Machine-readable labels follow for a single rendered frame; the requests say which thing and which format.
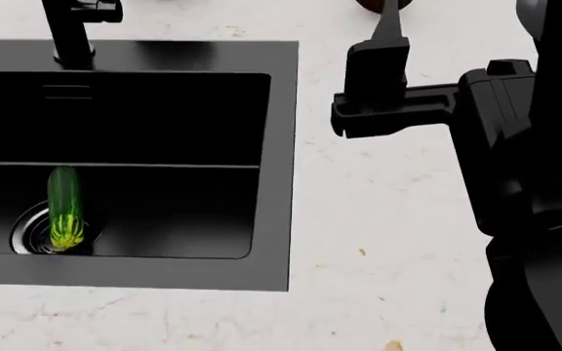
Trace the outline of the dark red round object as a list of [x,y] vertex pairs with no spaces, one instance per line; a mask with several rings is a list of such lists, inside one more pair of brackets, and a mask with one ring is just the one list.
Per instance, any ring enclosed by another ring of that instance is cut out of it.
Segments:
[[[367,11],[371,11],[375,14],[381,14],[384,5],[387,2],[393,2],[394,0],[355,0],[362,8]],[[413,0],[397,0],[398,9],[402,10],[413,2]]]

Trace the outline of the round metal sink drain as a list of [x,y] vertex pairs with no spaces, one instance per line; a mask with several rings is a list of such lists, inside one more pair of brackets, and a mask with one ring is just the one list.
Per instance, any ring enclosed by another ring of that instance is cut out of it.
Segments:
[[15,222],[10,246],[15,254],[64,254],[88,256],[94,254],[94,244],[100,238],[103,225],[84,222],[84,241],[67,250],[56,248],[50,239],[48,202],[42,201],[26,210]]

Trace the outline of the black sink faucet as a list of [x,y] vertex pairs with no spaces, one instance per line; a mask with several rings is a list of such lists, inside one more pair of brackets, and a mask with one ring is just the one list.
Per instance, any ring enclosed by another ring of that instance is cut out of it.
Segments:
[[121,0],[41,0],[54,42],[54,59],[65,69],[89,69],[95,49],[87,22],[122,22]]

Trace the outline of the grey round object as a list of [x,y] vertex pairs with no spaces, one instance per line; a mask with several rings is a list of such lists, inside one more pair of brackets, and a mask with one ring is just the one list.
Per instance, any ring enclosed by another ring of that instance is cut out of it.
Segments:
[[537,41],[542,39],[546,6],[547,0],[516,0],[516,14],[521,25]]

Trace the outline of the black rectangular kitchen sink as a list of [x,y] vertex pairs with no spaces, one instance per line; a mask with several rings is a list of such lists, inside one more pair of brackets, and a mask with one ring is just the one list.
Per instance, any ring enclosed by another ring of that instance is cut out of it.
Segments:
[[[0,285],[284,292],[299,46],[99,40],[65,69],[0,40]],[[17,219],[76,170],[94,254],[19,254]]]

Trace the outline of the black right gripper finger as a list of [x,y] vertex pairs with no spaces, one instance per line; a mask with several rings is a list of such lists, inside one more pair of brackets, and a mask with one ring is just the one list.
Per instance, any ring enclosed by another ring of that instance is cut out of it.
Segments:
[[402,34],[402,10],[397,0],[387,2],[371,37],[347,51],[343,94],[357,107],[397,104],[405,96],[410,41]]

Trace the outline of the green cucumber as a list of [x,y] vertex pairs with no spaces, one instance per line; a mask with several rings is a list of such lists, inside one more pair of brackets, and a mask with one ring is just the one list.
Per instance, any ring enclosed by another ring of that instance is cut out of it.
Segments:
[[58,166],[48,178],[50,242],[57,251],[67,251],[84,240],[85,221],[79,176],[70,166]]

